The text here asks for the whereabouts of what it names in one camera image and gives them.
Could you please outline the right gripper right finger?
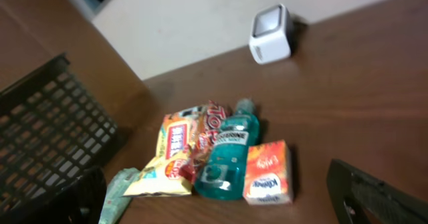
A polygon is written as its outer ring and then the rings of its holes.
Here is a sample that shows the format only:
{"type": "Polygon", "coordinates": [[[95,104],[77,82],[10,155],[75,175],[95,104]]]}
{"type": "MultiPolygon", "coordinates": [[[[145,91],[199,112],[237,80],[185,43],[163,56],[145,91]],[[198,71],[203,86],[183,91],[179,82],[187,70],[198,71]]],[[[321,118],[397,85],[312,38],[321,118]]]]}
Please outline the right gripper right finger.
{"type": "Polygon", "coordinates": [[[326,177],[339,223],[370,223],[365,211],[382,223],[427,223],[427,203],[339,159],[326,177]]]}

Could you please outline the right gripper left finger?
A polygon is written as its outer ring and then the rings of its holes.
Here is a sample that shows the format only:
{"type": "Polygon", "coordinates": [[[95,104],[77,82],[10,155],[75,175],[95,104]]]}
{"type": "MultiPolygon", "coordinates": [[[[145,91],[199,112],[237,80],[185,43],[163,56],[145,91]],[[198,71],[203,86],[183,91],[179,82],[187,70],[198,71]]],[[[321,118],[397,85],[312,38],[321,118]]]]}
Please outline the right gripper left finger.
{"type": "Polygon", "coordinates": [[[97,223],[107,184],[99,166],[1,215],[1,224],[97,223]]]}

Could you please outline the teal wet wipes pack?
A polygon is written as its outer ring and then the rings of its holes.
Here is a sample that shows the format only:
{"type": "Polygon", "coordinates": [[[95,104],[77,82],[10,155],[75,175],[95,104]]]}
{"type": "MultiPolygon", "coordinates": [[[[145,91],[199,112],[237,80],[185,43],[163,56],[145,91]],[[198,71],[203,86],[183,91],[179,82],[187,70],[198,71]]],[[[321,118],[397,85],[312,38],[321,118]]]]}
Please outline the teal wet wipes pack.
{"type": "Polygon", "coordinates": [[[127,188],[138,178],[139,170],[136,168],[119,171],[107,186],[106,196],[99,224],[115,224],[127,208],[130,197],[123,194],[127,188]]]}

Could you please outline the cream snack bag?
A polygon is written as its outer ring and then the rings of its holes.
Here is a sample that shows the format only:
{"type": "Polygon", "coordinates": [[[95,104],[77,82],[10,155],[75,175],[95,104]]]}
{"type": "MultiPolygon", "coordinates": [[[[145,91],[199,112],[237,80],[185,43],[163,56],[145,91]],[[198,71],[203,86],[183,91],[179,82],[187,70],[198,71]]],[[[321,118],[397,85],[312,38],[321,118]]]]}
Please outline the cream snack bag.
{"type": "Polygon", "coordinates": [[[204,104],[165,115],[158,133],[156,154],[124,192],[125,197],[191,194],[192,184],[180,170],[190,159],[203,129],[206,110],[204,104]]]}

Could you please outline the small orange box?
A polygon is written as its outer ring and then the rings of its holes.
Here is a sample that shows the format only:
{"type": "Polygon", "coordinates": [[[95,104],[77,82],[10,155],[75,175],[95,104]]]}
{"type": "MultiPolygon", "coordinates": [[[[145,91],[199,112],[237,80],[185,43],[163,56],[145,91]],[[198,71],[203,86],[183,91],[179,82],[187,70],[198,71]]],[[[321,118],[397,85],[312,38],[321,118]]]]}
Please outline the small orange box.
{"type": "Polygon", "coordinates": [[[292,157],[284,140],[249,147],[243,188],[248,204],[291,203],[292,185],[292,157]]]}

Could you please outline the blue Listerine mouthwash bottle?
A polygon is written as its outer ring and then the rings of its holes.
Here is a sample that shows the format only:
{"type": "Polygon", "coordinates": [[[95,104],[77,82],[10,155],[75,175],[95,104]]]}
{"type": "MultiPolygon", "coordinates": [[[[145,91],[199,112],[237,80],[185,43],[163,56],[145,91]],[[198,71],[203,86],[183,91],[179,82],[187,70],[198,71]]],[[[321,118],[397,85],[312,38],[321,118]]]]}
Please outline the blue Listerine mouthwash bottle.
{"type": "Polygon", "coordinates": [[[220,125],[207,164],[194,188],[203,197],[239,200],[243,196],[248,151],[259,142],[256,107],[248,98],[238,101],[235,112],[220,125]]]}

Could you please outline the chocolate bar wrapper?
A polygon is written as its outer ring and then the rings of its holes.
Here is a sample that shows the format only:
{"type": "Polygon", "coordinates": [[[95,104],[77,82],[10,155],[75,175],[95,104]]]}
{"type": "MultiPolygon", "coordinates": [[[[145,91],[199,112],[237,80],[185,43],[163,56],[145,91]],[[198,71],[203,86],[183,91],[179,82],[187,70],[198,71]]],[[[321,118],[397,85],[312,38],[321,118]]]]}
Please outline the chocolate bar wrapper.
{"type": "Polygon", "coordinates": [[[180,169],[180,174],[192,185],[207,164],[222,122],[230,115],[231,110],[228,106],[212,100],[204,105],[199,118],[195,145],[191,148],[188,161],[180,169]]]}

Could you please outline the white barcode scanner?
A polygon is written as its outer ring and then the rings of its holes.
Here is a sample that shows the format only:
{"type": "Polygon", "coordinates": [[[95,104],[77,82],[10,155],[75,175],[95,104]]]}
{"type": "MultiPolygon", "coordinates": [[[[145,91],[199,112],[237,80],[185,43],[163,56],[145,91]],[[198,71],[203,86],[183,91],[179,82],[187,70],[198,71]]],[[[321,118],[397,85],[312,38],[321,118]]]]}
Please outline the white barcode scanner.
{"type": "Polygon", "coordinates": [[[249,49],[259,65],[284,60],[292,55],[294,24],[281,3],[260,11],[254,18],[249,49]]]}

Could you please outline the grey plastic basket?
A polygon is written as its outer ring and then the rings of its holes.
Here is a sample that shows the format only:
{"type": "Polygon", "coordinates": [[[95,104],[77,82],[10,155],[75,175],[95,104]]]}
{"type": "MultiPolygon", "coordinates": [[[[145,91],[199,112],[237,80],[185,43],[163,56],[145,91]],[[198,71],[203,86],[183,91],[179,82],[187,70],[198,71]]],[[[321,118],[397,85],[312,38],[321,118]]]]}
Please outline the grey plastic basket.
{"type": "Polygon", "coordinates": [[[1,213],[72,181],[118,125],[60,54],[1,91],[1,213]]]}

